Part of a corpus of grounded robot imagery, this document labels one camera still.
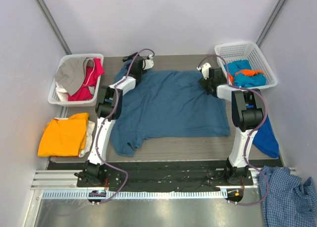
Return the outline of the dark teal blue t-shirt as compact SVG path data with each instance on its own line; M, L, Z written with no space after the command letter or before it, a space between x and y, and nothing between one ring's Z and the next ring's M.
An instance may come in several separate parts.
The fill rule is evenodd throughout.
M208 95L197 70L153 71L122 99L110 141L121 156L134 156L145 140L230 135L225 100Z

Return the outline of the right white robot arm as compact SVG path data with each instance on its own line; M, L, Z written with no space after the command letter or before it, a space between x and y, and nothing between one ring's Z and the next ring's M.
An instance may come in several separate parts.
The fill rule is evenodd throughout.
M212 68L209 63L198 66L202 74L199 84L208 95L231 103L231 119L236 127L232 151L228 158L224 180L234 185L242 178L239 169L246 169L254 136L267 117L267 108L259 89L239 88L227 84L220 67Z

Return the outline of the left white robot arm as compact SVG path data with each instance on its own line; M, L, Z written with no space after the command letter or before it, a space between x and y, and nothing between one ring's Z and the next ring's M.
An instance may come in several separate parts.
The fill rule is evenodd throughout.
M146 49L123 57L122 61L127 66L126 74L114 84L99 89L96 135L84 167L84 171L95 169L88 176L88 181L95 187L102 186L106 179L106 175L99 169L106 161L106 149L114 124L121 115L123 96L136 88L147 70L154 66L155 53L149 50L151 54L144 58L140 55L144 51Z

